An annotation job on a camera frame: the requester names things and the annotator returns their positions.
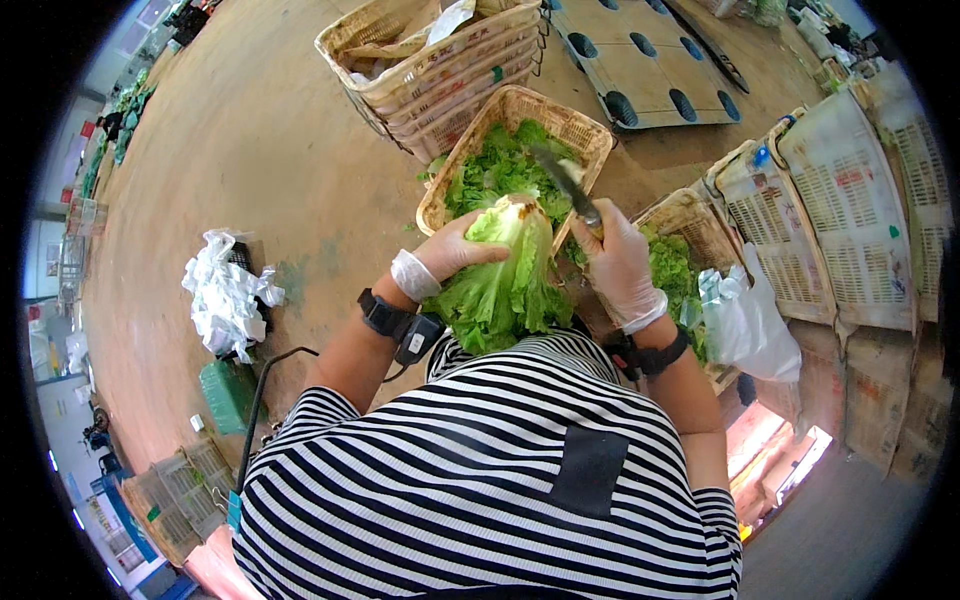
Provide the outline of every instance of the lettuce head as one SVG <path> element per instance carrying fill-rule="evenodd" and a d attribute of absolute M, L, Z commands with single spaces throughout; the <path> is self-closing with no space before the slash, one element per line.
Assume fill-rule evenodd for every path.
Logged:
<path fill-rule="evenodd" d="M 466 267 L 423 303 L 424 312 L 439 314 L 453 329 L 465 351 L 496 352 L 523 335 L 546 333 L 552 324 L 570 325 L 573 306 L 549 281 L 553 229 L 532 198 L 500 198 L 465 238 L 510 247 L 507 260 Z"/>

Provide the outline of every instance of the concrete floor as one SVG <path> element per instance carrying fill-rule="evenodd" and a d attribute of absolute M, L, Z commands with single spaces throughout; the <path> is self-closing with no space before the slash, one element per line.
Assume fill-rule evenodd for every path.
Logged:
<path fill-rule="evenodd" d="M 287 304 L 261 346 L 270 356 L 321 348 L 362 288 L 400 248 L 423 195 L 411 156 L 381 140 L 355 113 L 313 47 L 326 25 L 361 0 L 227 0 L 197 39 L 166 59 L 124 164 L 100 195 L 109 205 L 84 286 L 84 323 L 97 387 L 132 468 L 147 469 L 197 440 L 188 422 L 212 423 L 197 375 L 211 360 L 189 319 L 183 265 L 211 228 L 254 231 L 261 264 L 275 264 Z M 750 83 L 735 94 L 737 125 L 667 128 L 624 139 L 593 188 L 636 213 L 698 178 L 744 139 L 764 134 L 796 106 L 822 99 L 808 71 L 815 56 L 787 22 L 780 30 L 718 21 L 681 4 L 723 46 Z M 542 76 L 529 85 L 604 122 L 552 33 Z M 275 367 L 265 400 L 281 418 L 300 391 L 306 358 Z M 422 369 L 384 386 L 377 402 L 415 387 Z M 217 437 L 232 465 L 240 436 Z M 255 595 L 237 577 L 228 534 L 218 532 L 188 568 L 208 591 Z"/>

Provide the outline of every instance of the striped shirt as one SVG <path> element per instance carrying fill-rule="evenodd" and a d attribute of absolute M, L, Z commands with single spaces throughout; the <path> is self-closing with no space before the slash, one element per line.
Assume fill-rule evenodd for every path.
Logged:
<path fill-rule="evenodd" d="M 302 394 L 252 461 L 233 540 L 264 595 L 736 596 L 730 493 L 690 489 L 673 423 L 591 340 L 472 357 L 444 338 L 426 380 L 364 417 Z"/>

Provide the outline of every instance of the basket of lettuce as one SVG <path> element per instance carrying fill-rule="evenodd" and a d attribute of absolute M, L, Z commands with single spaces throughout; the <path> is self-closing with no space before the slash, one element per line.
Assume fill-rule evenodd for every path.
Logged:
<path fill-rule="evenodd" d="M 493 206 L 506 194 L 526 194 L 537 200 L 553 226 L 550 253 L 555 254 L 569 231 L 570 201 L 527 152 L 535 144 L 564 158 L 589 193 L 613 138 L 572 108 L 526 87 L 505 85 L 480 109 L 449 156 L 428 169 L 436 177 L 417 208 L 420 230 L 433 235 L 474 208 Z"/>
<path fill-rule="evenodd" d="M 721 392 L 739 373 L 707 362 L 707 330 L 700 310 L 697 275 L 704 269 L 726 273 L 743 265 L 737 247 L 712 208 L 696 192 L 681 188 L 652 204 L 634 220 L 650 244 L 653 283 L 667 296 L 667 313 L 687 327 L 697 360 Z"/>

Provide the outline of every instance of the leafy greens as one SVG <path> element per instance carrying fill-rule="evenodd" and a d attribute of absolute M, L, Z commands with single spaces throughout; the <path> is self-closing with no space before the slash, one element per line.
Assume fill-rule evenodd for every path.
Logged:
<path fill-rule="evenodd" d="M 553 323 L 570 325 L 573 306 L 549 280 L 553 229 L 539 206 L 500 198 L 464 237 L 510 247 L 507 260 L 466 267 L 423 303 L 424 312 L 439 314 L 453 329 L 465 351 L 496 352 L 527 333 L 548 332 Z"/>
<path fill-rule="evenodd" d="M 700 271 L 690 261 L 690 247 L 681 235 L 660 235 L 647 225 L 640 228 L 640 233 L 650 246 L 650 275 L 654 287 L 666 294 L 666 312 L 674 323 L 688 328 L 693 352 L 703 365 L 707 362 L 707 330 L 702 323 L 697 288 Z"/>
<path fill-rule="evenodd" d="M 521 121 L 513 135 L 495 123 L 480 154 L 464 161 L 446 190 L 444 202 L 453 218 L 493 206 L 507 194 L 526 194 L 537 199 L 552 225 L 562 223 L 572 207 L 570 199 L 527 152 L 531 146 L 544 146 L 557 158 L 578 162 L 568 146 L 534 119 Z"/>

